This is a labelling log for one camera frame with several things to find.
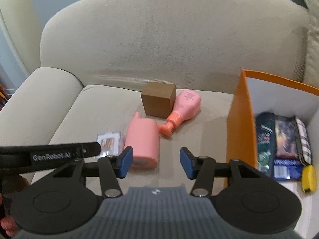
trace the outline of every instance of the cardboard cube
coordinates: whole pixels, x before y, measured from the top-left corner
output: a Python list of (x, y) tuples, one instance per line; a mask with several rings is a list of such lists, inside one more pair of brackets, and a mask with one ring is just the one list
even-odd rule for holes
[(166, 119), (172, 112), (176, 99), (176, 85), (148, 82), (141, 98), (146, 115)]

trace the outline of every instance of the armchair backrest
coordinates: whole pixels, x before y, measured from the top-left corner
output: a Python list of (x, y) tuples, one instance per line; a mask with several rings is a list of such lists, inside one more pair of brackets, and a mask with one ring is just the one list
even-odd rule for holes
[(308, 22), (290, 0), (80, 0), (46, 24), (41, 65), (84, 85), (233, 93), (243, 68), (302, 81)]

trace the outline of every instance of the orange box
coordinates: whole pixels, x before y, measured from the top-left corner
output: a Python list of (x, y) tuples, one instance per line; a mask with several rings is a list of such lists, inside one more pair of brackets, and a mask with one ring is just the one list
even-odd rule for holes
[[(298, 116), (306, 125), (316, 179), (319, 180), (319, 89), (252, 70), (241, 72), (227, 119), (227, 162), (241, 159), (257, 168), (255, 117), (261, 112)], [(284, 182), (302, 204), (296, 230), (304, 238), (318, 232), (319, 191), (305, 196), (300, 182)]]

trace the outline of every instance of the clear plastic package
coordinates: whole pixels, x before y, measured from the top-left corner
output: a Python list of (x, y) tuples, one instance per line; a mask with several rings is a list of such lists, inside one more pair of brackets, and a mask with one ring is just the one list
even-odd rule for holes
[(95, 158), (118, 156), (124, 149), (125, 137), (121, 132), (99, 134), (97, 141), (101, 145), (101, 153)]

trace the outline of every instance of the striped item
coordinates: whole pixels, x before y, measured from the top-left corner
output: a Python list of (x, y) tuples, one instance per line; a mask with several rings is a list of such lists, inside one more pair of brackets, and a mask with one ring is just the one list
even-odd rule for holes
[(306, 126), (297, 116), (295, 117), (295, 120), (300, 137), (300, 142), (297, 141), (299, 159), (303, 163), (303, 165), (307, 166), (311, 164), (311, 150), (308, 141)]

